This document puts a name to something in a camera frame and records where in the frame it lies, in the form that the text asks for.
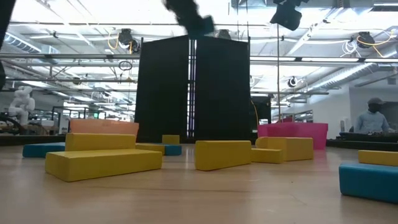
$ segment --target wooden floor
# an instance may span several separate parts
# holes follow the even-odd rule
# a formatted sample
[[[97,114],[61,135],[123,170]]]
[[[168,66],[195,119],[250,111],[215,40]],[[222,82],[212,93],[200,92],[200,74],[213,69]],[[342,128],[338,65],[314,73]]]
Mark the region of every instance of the wooden floor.
[[[186,146],[161,170],[66,183],[43,159],[0,147],[0,223],[397,224],[398,205],[341,196],[338,166],[357,160],[328,149],[314,161],[200,172]]]

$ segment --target foam block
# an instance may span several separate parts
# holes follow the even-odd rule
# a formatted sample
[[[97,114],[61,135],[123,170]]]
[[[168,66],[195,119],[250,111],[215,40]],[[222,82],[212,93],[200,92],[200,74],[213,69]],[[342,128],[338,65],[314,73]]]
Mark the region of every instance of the foam block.
[[[164,145],[165,156],[179,156],[182,154],[182,146],[180,145]]]
[[[398,152],[360,150],[358,159],[360,163],[398,166]]]
[[[165,154],[165,146],[160,145],[160,144],[137,143],[136,149],[157,151],[157,152],[161,152],[162,155]]]
[[[135,149],[136,136],[132,134],[77,134],[68,133],[65,151]]]
[[[45,155],[48,152],[62,152],[64,150],[64,142],[28,144],[24,146],[22,156],[25,158],[45,158]]]
[[[195,167],[216,170],[251,163],[250,141],[197,141]]]
[[[343,195],[398,203],[398,167],[371,164],[341,164]]]
[[[281,164],[284,152],[281,149],[251,149],[251,161]]]
[[[285,161],[313,159],[312,138],[262,137],[256,141],[259,149],[281,149]]]
[[[162,153],[140,149],[49,152],[45,171],[66,182],[162,167]]]
[[[170,145],[178,145],[180,144],[180,136],[179,135],[163,135],[162,136],[162,143],[163,144],[170,144]]]

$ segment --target man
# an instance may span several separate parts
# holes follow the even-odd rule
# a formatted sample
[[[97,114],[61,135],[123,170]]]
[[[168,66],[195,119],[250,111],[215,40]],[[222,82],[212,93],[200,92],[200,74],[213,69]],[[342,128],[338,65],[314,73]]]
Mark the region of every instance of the man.
[[[386,117],[379,111],[384,104],[380,98],[371,98],[368,101],[369,109],[356,120],[354,132],[360,134],[387,133],[389,125]]]

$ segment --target ceiling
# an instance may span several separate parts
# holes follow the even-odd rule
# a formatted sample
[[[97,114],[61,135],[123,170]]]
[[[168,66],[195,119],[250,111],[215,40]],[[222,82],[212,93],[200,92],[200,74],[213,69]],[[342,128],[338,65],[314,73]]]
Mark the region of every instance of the ceiling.
[[[153,41],[169,37],[184,35],[185,31],[176,24],[173,13],[165,10],[159,0],[51,0],[47,7],[39,3],[40,0],[17,0],[8,33],[17,36],[33,46],[49,45],[61,54],[128,54],[127,50],[115,46],[116,34],[122,28],[132,29],[133,36],[138,40]],[[249,9],[236,11],[229,6],[227,0],[196,0],[201,15],[212,15],[216,29],[228,29],[234,40],[248,41],[251,38],[251,56],[277,56],[278,30],[275,24],[269,21],[275,13],[274,7],[262,9]],[[371,11],[362,9],[357,14],[352,9],[306,8],[301,7],[303,14],[300,27],[295,31],[279,28],[279,53],[286,57],[378,57],[377,52],[371,47],[368,49],[353,48],[347,44],[351,37],[356,38],[358,32],[370,32],[374,37],[378,49],[388,48],[398,41],[395,28],[398,12]],[[26,52],[14,46],[4,44],[1,53],[24,54]],[[35,60],[13,60],[17,63],[36,63]],[[61,60],[62,63],[77,64],[75,60]],[[80,62],[103,62],[101,60],[81,60]],[[123,77],[136,79],[138,76],[138,60],[132,61],[133,68],[124,72]],[[288,79],[295,77],[300,80],[299,90],[311,85],[317,80],[346,67],[343,63],[300,64],[282,65],[279,68],[280,89],[290,91],[287,86]],[[49,77],[49,67],[29,67],[38,71],[43,77]],[[53,73],[59,72],[63,67],[54,67]],[[112,71],[109,67],[68,67],[61,71],[57,78],[82,77],[87,79],[112,80],[122,73],[118,68]],[[274,64],[252,63],[252,90],[277,91],[278,69]],[[9,72],[10,78],[20,78],[26,74]],[[380,75],[372,74],[366,78],[355,80],[361,83]],[[131,90],[124,93],[127,98],[134,101],[136,84],[134,83],[72,83],[52,84],[54,87],[88,89],[103,88],[105,90]],[[381,80],[373,83],[378,87],[388,86]],[[84,95],[95,100],[106,101],[99,93],[67,93],[69,96]]]

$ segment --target wall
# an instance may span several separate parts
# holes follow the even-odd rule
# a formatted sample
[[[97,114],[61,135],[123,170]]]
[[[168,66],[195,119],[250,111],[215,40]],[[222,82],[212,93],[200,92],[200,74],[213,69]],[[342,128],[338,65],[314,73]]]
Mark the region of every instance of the wall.
[[[63,106],[63,100],[54,95],[44,95],[40,92],[33,92],[35,99],[35,108],[40,110],[51,111],[53,106]],[[0,92],[0,111],[4,112],[14,100],[14,93]]]
[[[378,97],[387,102],[398,102],[398,89],[383,88],[350,88],[349,100],[351,102],[351,120],[356,118],[368,109],[368,100]]]
[[[330,90],[329,95],[311,96],[306,104],[294,103],[283,113],[301,113],[313,111],[314,123],[328,123],[328,139],[334,139],[341,131],[340,121],[345,121],[345,131],[351,127],[349,88],[343,86],[340,90]]]

